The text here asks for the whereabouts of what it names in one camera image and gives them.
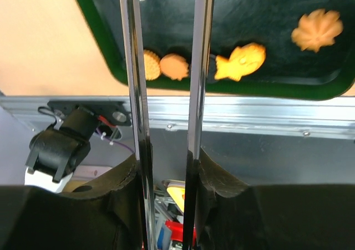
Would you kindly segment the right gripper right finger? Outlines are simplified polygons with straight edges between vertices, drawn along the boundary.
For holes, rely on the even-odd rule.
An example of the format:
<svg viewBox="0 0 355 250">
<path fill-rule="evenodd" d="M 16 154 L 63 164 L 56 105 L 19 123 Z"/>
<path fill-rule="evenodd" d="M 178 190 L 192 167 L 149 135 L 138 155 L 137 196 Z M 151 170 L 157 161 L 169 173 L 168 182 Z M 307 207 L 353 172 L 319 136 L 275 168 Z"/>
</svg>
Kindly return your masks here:
<svg viewBox="0 0 355 250">
<path fill-rule="evenodd" d="M 207 153 L 198 167 L 201 249 L 353 249 L 354 185 L 248 185 Z"/>
</svg>

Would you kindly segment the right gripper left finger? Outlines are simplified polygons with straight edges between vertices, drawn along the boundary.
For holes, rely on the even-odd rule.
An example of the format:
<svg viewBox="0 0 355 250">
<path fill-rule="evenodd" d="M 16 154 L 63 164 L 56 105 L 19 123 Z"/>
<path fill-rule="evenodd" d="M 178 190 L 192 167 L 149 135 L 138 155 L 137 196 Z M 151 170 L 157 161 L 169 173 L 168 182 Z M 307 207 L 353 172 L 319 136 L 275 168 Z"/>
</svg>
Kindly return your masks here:
<svg viewBox="0 0 355 250">
<path fill-rule="evenodd" d="M 73 192 L 1 187 L 2 249 L 141 249 L 141 184 L 134 156 Z"/>
</svg>

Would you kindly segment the metal tongs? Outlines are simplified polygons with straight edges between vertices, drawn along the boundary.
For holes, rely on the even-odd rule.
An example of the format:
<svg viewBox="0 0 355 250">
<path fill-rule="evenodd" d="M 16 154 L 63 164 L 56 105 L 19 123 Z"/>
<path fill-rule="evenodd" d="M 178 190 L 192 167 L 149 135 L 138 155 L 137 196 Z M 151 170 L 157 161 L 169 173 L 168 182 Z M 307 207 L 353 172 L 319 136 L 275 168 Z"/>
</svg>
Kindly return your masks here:
<svg viewBox="0 0 355 250">
<path fill-rule="evenodd" d="M 139 0 L 120 0 L 120 12 L 135 157 L 139 165 L 143 191 L 141 202 L 143 204 L 144 248 L 156 249 L 153 147 L 149 130 L 149 110 L 153 109 L 155 111 L 153 115 L 160 119 L 174 120 L 179 115 L 188 117 L 182 247 L 192 249 L 214 0 L 195 0 L 190 96 L 184 98 L 177 96 L 149 98 L 147 96 Z"/>
</svg>

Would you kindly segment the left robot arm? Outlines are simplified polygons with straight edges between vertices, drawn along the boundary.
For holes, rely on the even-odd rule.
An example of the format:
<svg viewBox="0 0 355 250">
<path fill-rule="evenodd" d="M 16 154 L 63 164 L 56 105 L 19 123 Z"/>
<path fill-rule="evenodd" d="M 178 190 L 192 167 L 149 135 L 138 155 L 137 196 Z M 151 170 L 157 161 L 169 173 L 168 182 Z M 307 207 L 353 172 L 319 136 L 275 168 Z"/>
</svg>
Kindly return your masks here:
<svg viewBox="0 0 355 250">
<path fill-rule="evenodd" d="M 90 138 L 98 119 L 87 110 L 74 109 L 56 129 L 56 122 L 30 141 L 24 184 L 54 193 L 63 191 L 75 169 L 90 152 Z"/>
</svg>

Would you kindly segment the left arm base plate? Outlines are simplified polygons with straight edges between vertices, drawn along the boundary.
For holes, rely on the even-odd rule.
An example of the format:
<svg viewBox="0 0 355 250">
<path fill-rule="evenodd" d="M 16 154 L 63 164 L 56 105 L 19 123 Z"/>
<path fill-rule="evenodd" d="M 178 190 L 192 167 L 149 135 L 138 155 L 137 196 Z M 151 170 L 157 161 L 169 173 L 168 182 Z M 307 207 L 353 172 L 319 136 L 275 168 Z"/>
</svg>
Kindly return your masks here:
<svg viewBox="0 0 355 250">
<path fill-rule="evenodd" d="M 79 101 L 51 100 L 47 103 L 50 108 L 60 111 L 64 116 L 74 109 L 85 109 L 96 116 L 102 116 L 110 125 L 131 126 L 130 112 L 122 101 Z"/>
</svg>

